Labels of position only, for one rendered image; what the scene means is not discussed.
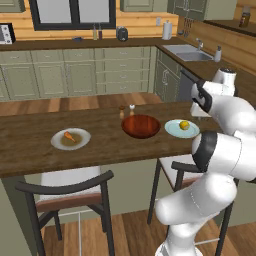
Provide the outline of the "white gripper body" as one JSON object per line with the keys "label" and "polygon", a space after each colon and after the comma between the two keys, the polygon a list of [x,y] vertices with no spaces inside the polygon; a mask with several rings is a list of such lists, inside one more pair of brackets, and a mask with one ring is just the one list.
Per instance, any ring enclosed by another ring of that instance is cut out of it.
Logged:
{"label": "white gripper body", "polygon": [[192,103],[190,113],[193,117],[210,117],[210,115],[203,111],[201,107],[195,102]]}

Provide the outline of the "brown wooden bowl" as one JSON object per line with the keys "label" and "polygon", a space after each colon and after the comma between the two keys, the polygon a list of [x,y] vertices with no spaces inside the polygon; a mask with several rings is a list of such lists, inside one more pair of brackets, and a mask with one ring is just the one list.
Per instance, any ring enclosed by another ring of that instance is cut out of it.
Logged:
{"label": "brown wooden bowl", "polygon": [[160,128],[160,122],[151,116],[137,114],[126,117],[121,127],[129,136],[137,139],[147,139],[156,135]]}

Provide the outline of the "chicken drumstick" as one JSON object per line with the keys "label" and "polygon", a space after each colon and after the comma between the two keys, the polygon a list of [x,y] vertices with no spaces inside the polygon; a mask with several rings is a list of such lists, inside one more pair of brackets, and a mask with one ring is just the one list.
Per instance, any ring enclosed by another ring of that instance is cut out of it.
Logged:
{"label": "chicken drumstick", "polygon": [[68,131],[64,132],[64,137],[76,143],[76,140],[72,137],[72,135]]}

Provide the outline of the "grey dishwasher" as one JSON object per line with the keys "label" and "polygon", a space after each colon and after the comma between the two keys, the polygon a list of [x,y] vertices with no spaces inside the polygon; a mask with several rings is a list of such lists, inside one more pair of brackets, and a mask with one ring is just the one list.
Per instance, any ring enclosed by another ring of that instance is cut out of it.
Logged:
{"label": "grey dishwasher", "polygon": [[179,86],[179,102],[191,102],[191,89],[194,83],[199,80],[199,77],[182,68],[180,71],[180,86]]}

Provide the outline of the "light blue plate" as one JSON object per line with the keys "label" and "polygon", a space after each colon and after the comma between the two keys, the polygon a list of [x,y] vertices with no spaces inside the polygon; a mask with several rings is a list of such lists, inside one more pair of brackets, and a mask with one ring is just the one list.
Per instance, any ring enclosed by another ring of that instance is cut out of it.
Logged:
{"label": "light blue plate", "polygon": [[193,138],[200,133],[199,127],[193,122],[189,122],[187,130],[182,130],[179,126],[181,122],[181,119],[169,120],[165,123],[164,128],[168,134],[178,138]]}

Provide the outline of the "steel sink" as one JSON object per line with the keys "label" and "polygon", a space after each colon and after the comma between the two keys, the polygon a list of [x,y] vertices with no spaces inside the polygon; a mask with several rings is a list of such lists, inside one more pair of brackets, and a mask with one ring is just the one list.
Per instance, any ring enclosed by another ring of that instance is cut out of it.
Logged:
{"label": "steel sink", "polygon": [[164,45],[164,48],[185,62],[210,61],[213,59],[208,53],[189,45]]}

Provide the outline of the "dark stool with white seat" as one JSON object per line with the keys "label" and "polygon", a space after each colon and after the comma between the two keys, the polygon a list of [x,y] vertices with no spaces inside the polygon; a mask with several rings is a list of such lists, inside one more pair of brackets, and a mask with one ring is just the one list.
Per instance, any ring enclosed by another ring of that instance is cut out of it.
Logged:
{"label": "dark stool with white seat", "polygon": [[[152,215],[155,206],[156,193],[160,177],[160,170],[163,170],[174,192],[190,186],[192,183],[194,183],[202,176],[202,174],[199,172],[191,172],[188,171],[187,169],[180,170],[178,166],[181,164],[181,160],[187,160],[188,165],[193,164],[191,155],[171,156],[157,159],[147,218],[148,225],[150,225],[152,221]],[[230,204],[228,207],[225,208],[219,238],[217,239],[218,244],[215,256],[221,256],[232,208],[233,204]]]}
{"label": "dark stool with white seat", "polygon": [[115,256],[107,181],[111,170],[101,173],[99,166],[42,174],[40,185],[18,181],[15,189],[25,194],[39,256],[46,256],[41,229],[55,220],[58,240],[62,232],[58,212],[61,209],[88,206],[101,217],[107,236],[109,256]]}

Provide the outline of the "white paper towel roll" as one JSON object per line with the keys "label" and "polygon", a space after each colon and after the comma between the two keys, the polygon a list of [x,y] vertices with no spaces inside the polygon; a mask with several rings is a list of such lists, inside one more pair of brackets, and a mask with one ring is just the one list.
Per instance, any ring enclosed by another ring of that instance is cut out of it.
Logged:
{"label": "white paper towel roll", "polygon": [[172,37],[172,24],[169,21],[166,21],[163,24],[162,39],[170,40],[171,37]]}

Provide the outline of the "brown jar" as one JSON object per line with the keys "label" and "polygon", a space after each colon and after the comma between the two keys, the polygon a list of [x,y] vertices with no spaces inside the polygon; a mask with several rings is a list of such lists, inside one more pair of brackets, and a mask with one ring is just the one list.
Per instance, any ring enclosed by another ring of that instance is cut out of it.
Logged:
{"label": "brown jar", "polygon": [[240,27],[247,27],[250,20],[250,7],[244,6],[242,9],[242,14],[239,22]]}

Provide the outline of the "black toaster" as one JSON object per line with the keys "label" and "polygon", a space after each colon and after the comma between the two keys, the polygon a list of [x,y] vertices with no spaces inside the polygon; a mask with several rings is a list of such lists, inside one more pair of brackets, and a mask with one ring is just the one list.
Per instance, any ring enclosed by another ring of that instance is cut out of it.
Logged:
{"label": "black toaster", "polygon": [[124,26],[118,26],[116,28],[116,38],[122,42],[127,41],[128,40],[128,30]]}

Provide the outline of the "white plate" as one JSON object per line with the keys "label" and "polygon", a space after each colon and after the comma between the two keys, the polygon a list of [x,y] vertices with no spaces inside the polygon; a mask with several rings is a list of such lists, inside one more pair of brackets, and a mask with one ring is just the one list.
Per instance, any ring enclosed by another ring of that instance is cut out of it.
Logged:
{"label": "white plate", "polygon": [[[64,132],[68,131],[76,140],[76,143],[64,137]],[[67,128],[57,132],[51,139],[51,144],[60,150],[77,150],[85,146],[91,139],[91,134],[80,128]]]}

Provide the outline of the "black-framed window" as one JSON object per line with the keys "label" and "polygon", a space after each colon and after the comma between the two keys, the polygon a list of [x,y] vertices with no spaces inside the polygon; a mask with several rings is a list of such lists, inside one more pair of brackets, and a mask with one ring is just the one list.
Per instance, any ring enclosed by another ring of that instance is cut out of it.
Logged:
{"label": "black-framed window", "polygon": [[29,0],[35,31],[116,28],[115,0]]}

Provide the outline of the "white toaster oven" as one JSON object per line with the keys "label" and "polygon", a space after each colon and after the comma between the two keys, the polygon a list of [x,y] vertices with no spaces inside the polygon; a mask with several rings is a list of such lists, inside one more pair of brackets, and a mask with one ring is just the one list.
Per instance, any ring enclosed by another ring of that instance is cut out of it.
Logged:
{"label": "white toaster oven", "polygon": [[0,23],[0,44],[13,44],[16,41],[11,23]]}

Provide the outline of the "rail with hanging tools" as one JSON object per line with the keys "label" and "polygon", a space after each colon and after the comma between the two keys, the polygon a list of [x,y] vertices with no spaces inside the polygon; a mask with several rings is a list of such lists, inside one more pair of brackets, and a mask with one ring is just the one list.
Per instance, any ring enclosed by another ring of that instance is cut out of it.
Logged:
{"label": "rail with hanging tools", "polygon": [[187,38],[190,34],[190,30],[192,28],[193,23],[193,19],[185,17],[183,22],[183,29],[179,30],[178,34]]}

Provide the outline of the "green tall wall cupboard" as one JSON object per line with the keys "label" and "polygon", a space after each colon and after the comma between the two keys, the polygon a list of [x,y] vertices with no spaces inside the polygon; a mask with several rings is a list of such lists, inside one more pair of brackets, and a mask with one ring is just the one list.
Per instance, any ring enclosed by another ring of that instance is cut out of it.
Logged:
{"label": "green tall wall cupboard", "polygon": [[168,0],[167,12],[193,20],[232,20],[237,0]]}

